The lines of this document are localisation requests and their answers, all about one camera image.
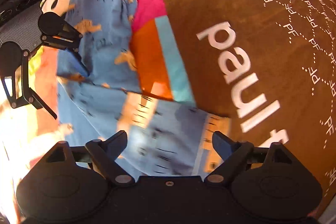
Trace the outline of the blue car print pants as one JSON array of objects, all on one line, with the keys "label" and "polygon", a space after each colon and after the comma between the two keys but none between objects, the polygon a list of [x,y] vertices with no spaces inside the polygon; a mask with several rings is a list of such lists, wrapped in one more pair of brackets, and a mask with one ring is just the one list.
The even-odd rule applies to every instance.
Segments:
[{"label": "blue car print pants", "polygon": [[72,126],[70,145],[123,130],[127,146],[117,164],[135,177],[205,176],[218,167],[213,133],[227,132],[229,119],[140,89],[129,47],[138,0],[70,0],[69,7],[66,21],[83,36],[79,54],[88,69],[83,76],[68,53],[58,54],[58,111]]}]

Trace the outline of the colourful paul frank blanket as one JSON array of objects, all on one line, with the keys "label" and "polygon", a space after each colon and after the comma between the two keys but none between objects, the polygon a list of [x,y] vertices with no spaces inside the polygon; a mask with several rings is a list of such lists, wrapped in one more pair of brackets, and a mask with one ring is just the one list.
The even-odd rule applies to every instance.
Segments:
[{"label": "colourful paul frank blanket", "polygon": [[[335,196],[335,0],[138,4],[129,47],[141,91],[228,118],[220,132],[254,145],[246,167],[228,185],[129,172],[133,185],[114,185],[67,135],[17,186],[24,223],[317,223]],[[69,5],[39,3],[65,21]],[[61,121],[59,53],[31,56],[29,86]]]}]

